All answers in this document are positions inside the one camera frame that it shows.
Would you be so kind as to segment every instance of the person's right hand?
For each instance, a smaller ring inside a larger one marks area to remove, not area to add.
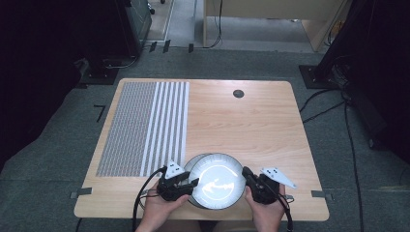
[[[284,185],[279,185],[279,193],[285,195]],[[277,200],[272,204],[264,205],[253,200],[250,187],[246,186],[245,199],[252,209],[253,223],[258,232],[276,232],[284,215],[283,206]]]

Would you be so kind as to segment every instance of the hand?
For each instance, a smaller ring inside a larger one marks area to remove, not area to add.
[[[156,182],[149,190],[149,196],[157,195]],[[165,201],[160,196],[146,197],[145,210],[141,223],[136,228],[135,232],[153,232],[158,230],[168,219],[169,215],[190,198],[189,195],[183,195],[176,201]]]
[[[279,193],[284,195],[284,185],[282,184],[279,185]],[[284,209],[278,200],[269,205],[257,203],[253,200],[252,192],[248,186],[246,186],[245,199],[252,209],[253,223],[258,232],[278,231],[284,214]]]

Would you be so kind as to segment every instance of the grey carpet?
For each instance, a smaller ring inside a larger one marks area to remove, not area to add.
[[[302,106],[316,91],[306,89],[298,66],[316,65],[322,56],[204,49],[188,53],[186,48],[172,47],[162,53],[157,47],[151,53],[144,50],[135,64],[120,70],[116,83],[124,77],[287,80]],[[72,90],[41,137],[6,163],[0,176],[0,231],[75,230],[75,200],[69,198],[70,192],[82,185],[115,88],[116,84]],[[316,97],[302,118],[340,101],[337,91]],[[95,104],[106,105],[99,122],[101,109]],[[347,113],[356,148],[365,230],[409,231],[409,190],[383,188],[409,186],[410,170],[404,171],[409,165],[389,151],[369,150],[366,131],[354,108],[349,107]],[[295,231],[360,231],[343,107],[306,123],[305,129],[322,187],[334,200],[328,201],[327,221],[296,221]],[[79,231],[131,231],[131,221],[85,218]]]

